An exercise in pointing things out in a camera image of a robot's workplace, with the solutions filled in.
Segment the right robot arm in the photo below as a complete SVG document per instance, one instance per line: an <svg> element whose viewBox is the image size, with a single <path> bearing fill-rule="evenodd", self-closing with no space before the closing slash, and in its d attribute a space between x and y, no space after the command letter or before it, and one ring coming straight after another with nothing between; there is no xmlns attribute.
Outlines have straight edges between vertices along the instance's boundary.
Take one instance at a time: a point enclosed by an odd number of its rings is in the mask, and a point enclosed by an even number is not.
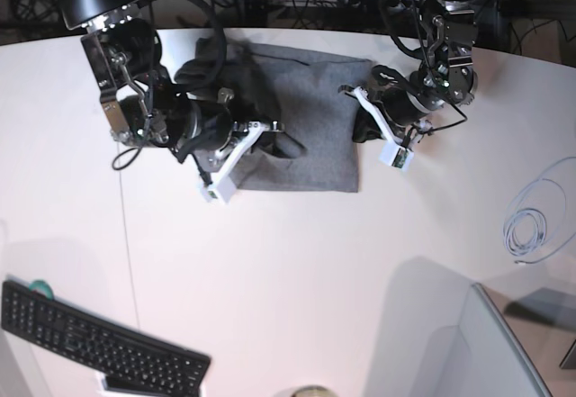
<svg viewBox="0 0 576 397"><path fill-rule="evenodd" d="M300 157L304 146L281 121L281 108L250 47L228 42L214 9L203 12L211 36L174 74L162 64L153 5L160 0L58 0L64 24L83 30L81 43L100 92L112 138L127 151L166 149L192 158L209 176L256 134L258 149Z"/></svg>

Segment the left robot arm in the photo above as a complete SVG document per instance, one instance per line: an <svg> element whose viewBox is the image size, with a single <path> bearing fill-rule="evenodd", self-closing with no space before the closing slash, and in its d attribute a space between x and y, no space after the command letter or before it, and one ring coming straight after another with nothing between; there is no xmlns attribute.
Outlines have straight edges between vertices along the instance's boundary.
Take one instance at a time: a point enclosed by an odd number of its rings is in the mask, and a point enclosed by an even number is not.
<svg viewBox="0 0 576 397"><path fill-rule="evenodd" d="M383 24L396 48L418 61L407 76L384 65L372 68L376 86L367 92L369 103L402 145L467 122L464 106L478 85L472 49L478 26L471 3L475 0L407 0L418 46L411 49L400 38L392 19L393 2L376 0Z"/></svg>

